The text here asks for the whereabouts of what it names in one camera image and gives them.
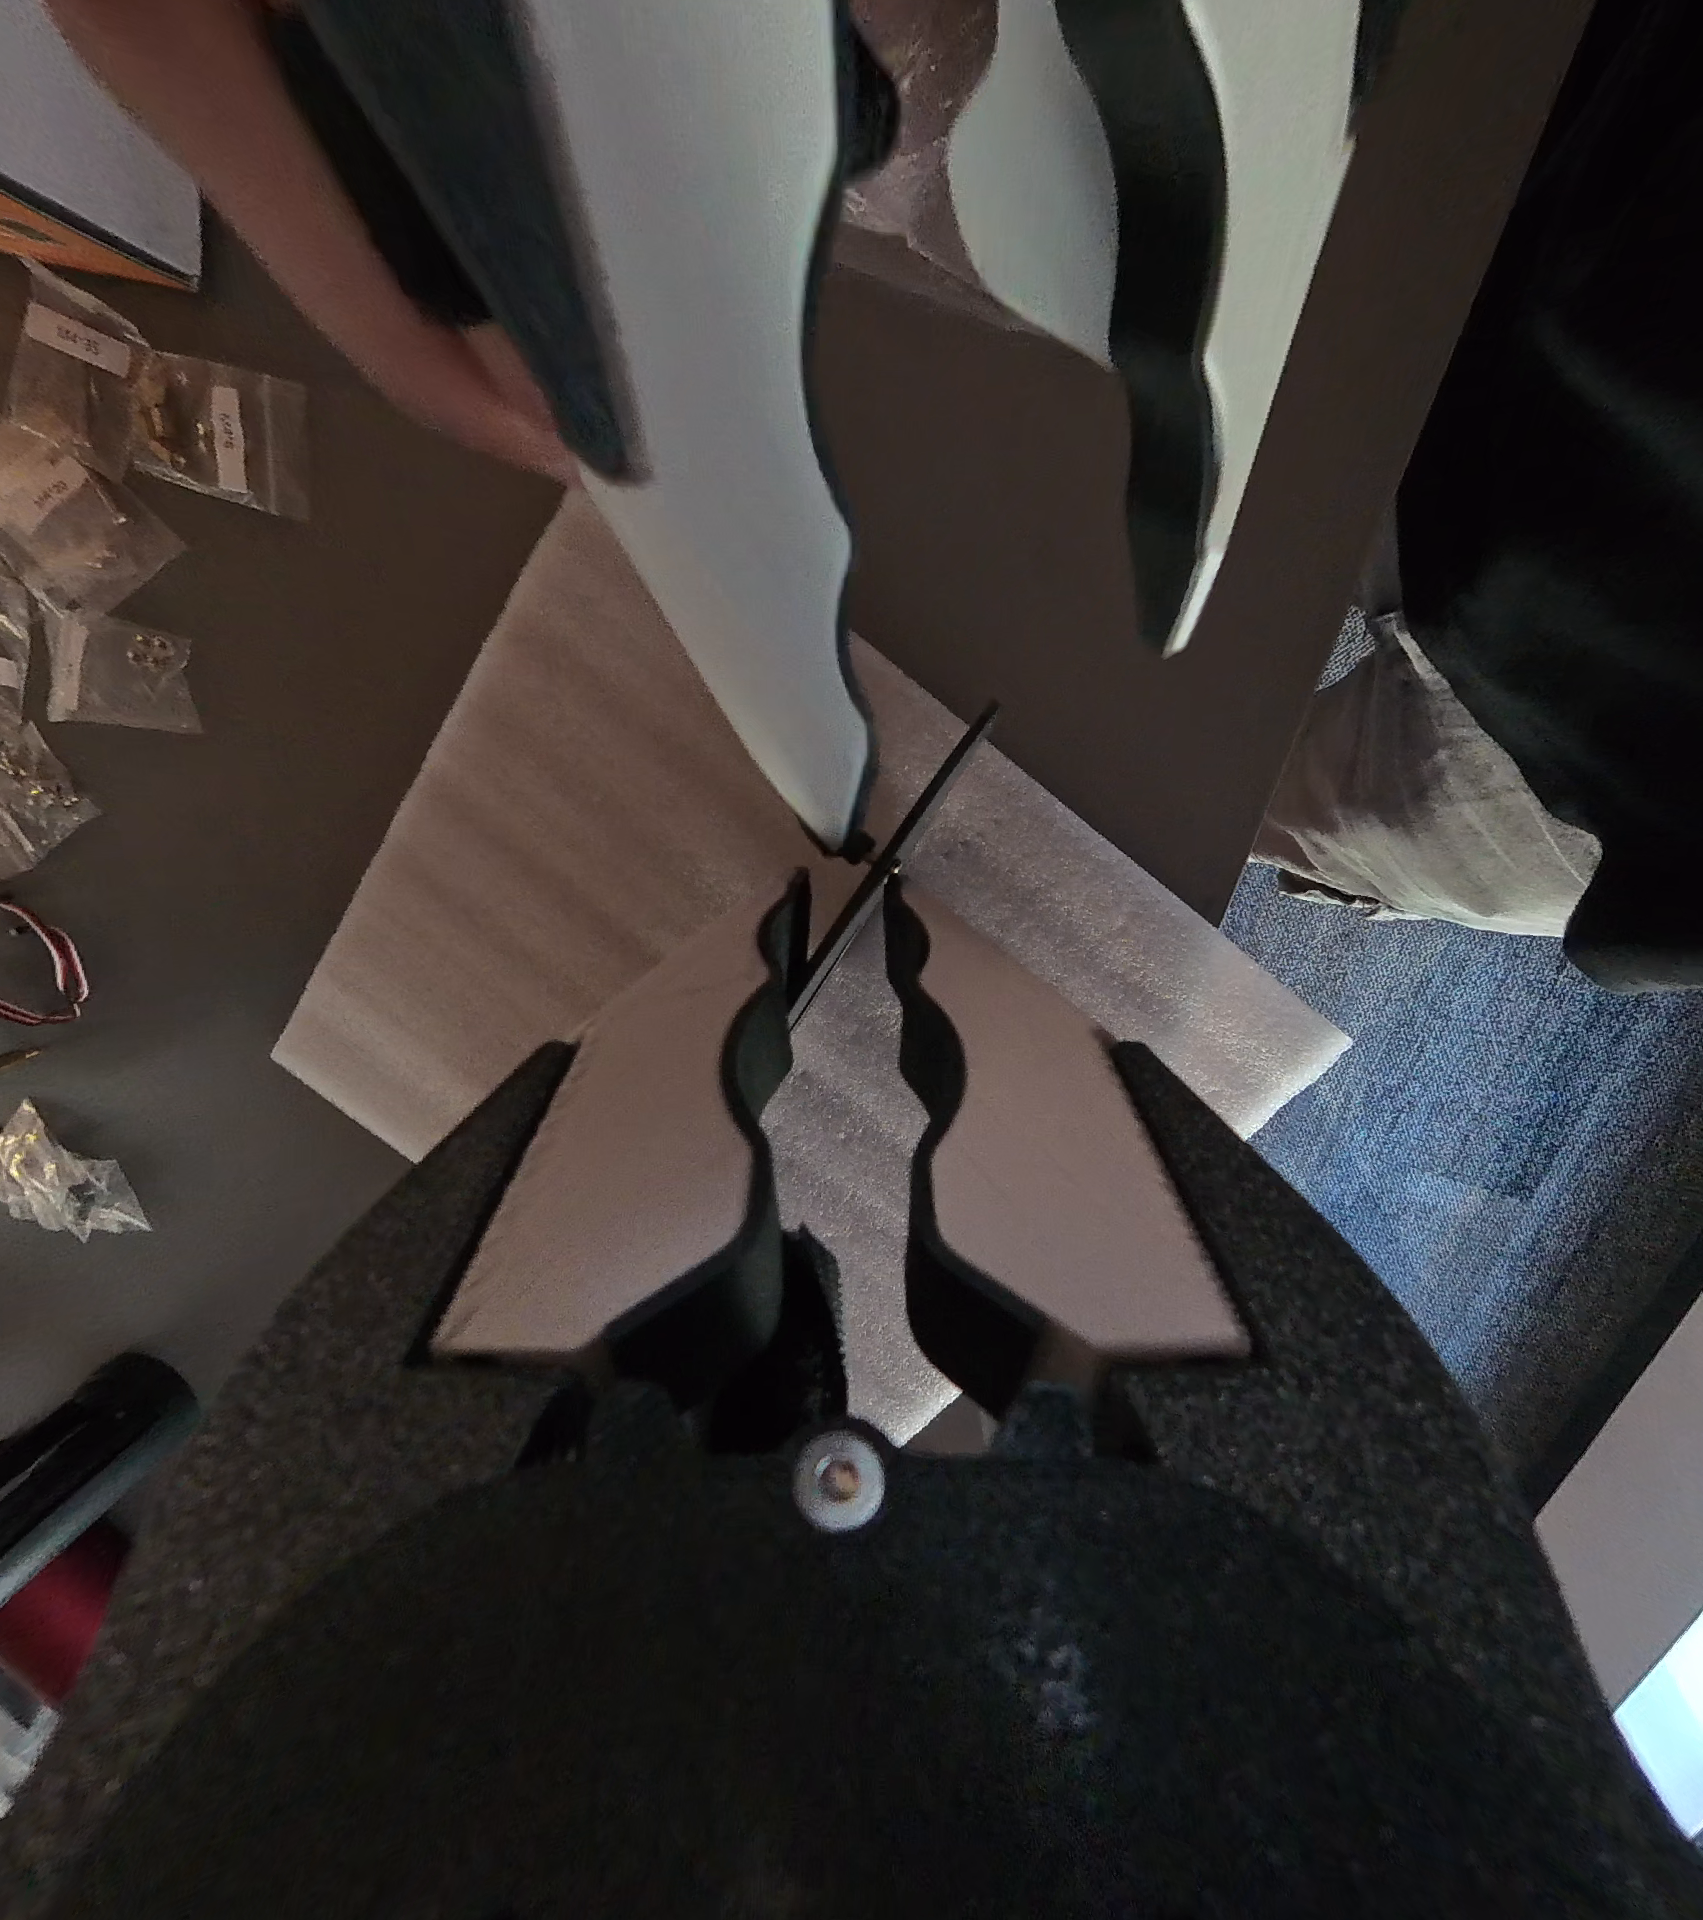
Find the person's beige trouser leg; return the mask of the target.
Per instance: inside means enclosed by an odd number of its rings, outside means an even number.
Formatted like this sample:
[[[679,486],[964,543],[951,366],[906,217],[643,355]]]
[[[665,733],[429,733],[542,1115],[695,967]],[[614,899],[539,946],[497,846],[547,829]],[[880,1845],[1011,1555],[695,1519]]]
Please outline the person's beige trouser leg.
[[[1554,818],[1397,612],[1318,685],[1251,841],[1314,903],[1515,939],[1560,939],[1599,841]]]

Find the crumpled clear plastic bag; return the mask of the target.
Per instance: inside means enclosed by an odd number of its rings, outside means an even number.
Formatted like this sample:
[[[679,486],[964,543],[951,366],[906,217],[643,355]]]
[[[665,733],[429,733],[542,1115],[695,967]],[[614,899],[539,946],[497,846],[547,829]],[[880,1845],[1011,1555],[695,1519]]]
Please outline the crumpled clear plastic bag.
[[[121,1165],[72,1152],[49,1132],[30,1097],[0,1123],[0,1205],[15,1220],[78,1244],[150,1235]]]

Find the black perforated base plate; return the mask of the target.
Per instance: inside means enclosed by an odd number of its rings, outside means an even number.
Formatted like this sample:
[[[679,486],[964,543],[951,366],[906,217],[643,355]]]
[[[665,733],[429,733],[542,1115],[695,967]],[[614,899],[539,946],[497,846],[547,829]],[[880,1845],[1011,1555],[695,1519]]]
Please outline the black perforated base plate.
[[[943,755],[933,777],[913,796],[913,806],[904,812],[904,820],[890,830],[890,837],[862,863],[862,873],[842,903],[837,903],[834,917],[820,930],[813,930],[813,885],[799,880],[799,913],[792,921],[792,936],[785,945],[785,1029],[792,1033],[802,1015],[813,1010],[814,999],[827,985],[832,971],[860,939],[862,924],[880,903],[880,893],[894,877],[904,876],[917,851],[921,846],[929,829],[943,808],[951,789],[960,785],[965,768],[977,758],[1001,715],[1001,703],[986,703],[986,709],[973,717],[960,742]]]

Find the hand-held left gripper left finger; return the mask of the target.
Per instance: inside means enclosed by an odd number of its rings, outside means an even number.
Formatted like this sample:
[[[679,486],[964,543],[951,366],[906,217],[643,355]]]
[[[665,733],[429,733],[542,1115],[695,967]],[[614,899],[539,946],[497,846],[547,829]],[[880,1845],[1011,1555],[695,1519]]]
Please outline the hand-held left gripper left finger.
[[[784,1304],[760,1127],[789,1069],[813,877],[729,909],[579,1033],[458,1285],[438,1358],[749,1363]]]

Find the grey desk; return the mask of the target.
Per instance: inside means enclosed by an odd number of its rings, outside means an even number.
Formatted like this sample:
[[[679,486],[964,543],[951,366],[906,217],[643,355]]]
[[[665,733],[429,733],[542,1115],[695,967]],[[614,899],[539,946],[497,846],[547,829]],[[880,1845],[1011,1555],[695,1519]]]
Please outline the grey desk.
[[[1199,635],[1130,624],[1123,394],[1029,334],[834,270],[818,404],[857,518],[854,625],[1195,913],[1228,880],[1329,657],[1585,2],[1411,2],[1296,325]],[[144,607],[198,643],[208,733],[70,731],[99,818],[19,885],[95,1000],[0,1076],[114,1159],[150,1235],[78,1244],[0,1205],[0,1437],[121,1352],[211,1396],[399,1170],[267,1052],[316,967],[557,491],[373,395],[220,231],[198,299],[126,286],[158,341],[314,404],[298,529],[174,489],[188,550]]]

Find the large clear plastic bag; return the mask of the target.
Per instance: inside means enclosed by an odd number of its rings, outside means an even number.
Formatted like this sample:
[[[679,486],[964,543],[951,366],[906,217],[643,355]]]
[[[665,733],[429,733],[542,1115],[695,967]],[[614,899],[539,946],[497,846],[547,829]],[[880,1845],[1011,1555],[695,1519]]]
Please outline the large clear plastic bag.
[[[1116,189],[1057,6],[850,2],[850,20],[894,89],[888,153],[850,182],[850,223],[1101,355]]]

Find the red cylinder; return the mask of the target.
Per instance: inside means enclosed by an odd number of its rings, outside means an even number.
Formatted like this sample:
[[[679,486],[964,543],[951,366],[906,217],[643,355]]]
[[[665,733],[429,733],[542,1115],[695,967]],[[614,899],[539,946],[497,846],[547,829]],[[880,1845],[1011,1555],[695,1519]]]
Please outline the red cylinder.
[[[130,1538],[102,1517],[0,1605],[0,1668],[40,1702],[62,1705],[87,1666]]]

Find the black cylinder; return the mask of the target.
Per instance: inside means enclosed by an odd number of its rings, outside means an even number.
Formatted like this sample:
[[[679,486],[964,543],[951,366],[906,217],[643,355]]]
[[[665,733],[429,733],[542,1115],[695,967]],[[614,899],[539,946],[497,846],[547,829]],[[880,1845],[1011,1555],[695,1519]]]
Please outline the black cylinder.
[[[102,1363],[43,1419],[0,1441],[0,1609],[78,1542],[198,1423],[188,1382],[158,1356]]]

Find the white foam sheet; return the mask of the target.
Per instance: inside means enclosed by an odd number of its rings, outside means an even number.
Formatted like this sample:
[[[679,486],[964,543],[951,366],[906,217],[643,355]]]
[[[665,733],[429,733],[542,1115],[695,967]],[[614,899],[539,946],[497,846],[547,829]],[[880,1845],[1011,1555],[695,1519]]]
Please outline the white foam sheet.
[[[539,1046],[757,899],[813,841],[719,717],[621,540],[566,498],[316,960],[273,1060],[422,1161]],[[1250,1138],[1349,1035],[1001,748],[909,876]],[[785,1228],[837,1259],[850,1413],[890,1441],[955,1387],[904,1306],[909,1145],[880,924],[862,928],[768,1107]]]

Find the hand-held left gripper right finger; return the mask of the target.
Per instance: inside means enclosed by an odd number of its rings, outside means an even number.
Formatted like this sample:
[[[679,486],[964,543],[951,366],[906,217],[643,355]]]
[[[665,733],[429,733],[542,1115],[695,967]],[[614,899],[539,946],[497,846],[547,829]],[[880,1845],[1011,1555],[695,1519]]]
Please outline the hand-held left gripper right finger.
[[[906,1319],[931,1363],[1239,1363],[1251,1337],[1105,1029],[931,893],[884,889],[909,1165]]]

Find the cluster of small hardware bags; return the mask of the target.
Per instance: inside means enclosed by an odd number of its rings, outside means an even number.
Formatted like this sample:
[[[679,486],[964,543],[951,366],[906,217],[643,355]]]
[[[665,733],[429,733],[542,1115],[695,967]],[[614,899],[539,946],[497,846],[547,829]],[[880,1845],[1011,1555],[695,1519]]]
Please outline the cluster of small hardware bags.
[[[193,638],[121,612],[186,555],[130,489],[150,479],[307,518],[307,390],[158,350],[28,263],[0,404],[0,885],[98,818],[43,727],[198,735]]]

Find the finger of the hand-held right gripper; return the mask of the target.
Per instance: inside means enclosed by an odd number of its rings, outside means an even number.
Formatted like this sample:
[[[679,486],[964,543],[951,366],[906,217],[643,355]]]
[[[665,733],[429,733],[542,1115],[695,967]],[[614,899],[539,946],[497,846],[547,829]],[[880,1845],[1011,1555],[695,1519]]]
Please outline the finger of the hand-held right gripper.
[[[1138,638],[1199,629],[1357,120],[1372,2],[996,2],[947,180],[968,263],[1125,395]]]
[[[671,635],[810,841],[862,837],[847,508],[813,415],[857,60],[842,2],[522,2],[631,474],[585,474]]]

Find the person's black top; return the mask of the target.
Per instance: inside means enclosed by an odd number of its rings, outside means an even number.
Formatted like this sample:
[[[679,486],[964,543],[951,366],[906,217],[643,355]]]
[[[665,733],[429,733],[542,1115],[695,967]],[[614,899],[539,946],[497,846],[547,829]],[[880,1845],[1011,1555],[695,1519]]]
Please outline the person's black top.
[[[1406,625],[1599,841],[1565,950],[1703,989],[1703,2],[1594,2],[1397,491]]]

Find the person's right hand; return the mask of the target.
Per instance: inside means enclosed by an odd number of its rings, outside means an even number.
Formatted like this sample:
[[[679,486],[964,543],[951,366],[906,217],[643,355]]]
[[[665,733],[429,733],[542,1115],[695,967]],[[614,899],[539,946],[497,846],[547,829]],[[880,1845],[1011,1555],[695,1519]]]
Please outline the person's right hand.
[[[401,291],[285,91],[263,2],[48,2],[48,11],[372,390],[475,452],[577,486],[547,395],[500,328],[443,328]]]

